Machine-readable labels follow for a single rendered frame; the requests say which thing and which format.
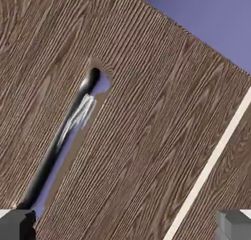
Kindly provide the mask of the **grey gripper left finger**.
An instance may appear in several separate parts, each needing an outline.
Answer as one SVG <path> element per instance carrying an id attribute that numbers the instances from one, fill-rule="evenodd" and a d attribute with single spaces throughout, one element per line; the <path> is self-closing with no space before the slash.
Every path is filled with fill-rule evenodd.
<path id="1" fill-rule="evenodd" d="M 0 240 L 36 240 L 33 210 L 0 210 Z"/>

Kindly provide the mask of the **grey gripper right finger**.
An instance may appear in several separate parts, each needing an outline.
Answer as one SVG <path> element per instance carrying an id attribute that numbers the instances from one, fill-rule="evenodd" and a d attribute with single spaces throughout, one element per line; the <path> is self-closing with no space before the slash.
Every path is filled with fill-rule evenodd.
<path id="1" fill-rule="evenodd" d="M 216 212 L 215 240 L 251 240 L 251 209 Z"/>

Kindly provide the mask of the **brown wooden drawer front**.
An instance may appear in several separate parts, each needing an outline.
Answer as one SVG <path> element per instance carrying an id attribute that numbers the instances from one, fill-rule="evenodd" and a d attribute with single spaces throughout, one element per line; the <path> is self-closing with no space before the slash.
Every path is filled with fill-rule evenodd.
<path id="1" fill-rule="evenodd" d="M 143 0 L 0 0 L 0 208 L 91 65 L 108 74 L 38 240 L 172 240 L 251 104 L 251 76 Z"/>
<path id="2" fill-rule="evenodd" d="M 215 240 L 216 212 L 251 208 L 251 104 L 172 240 Z"/>

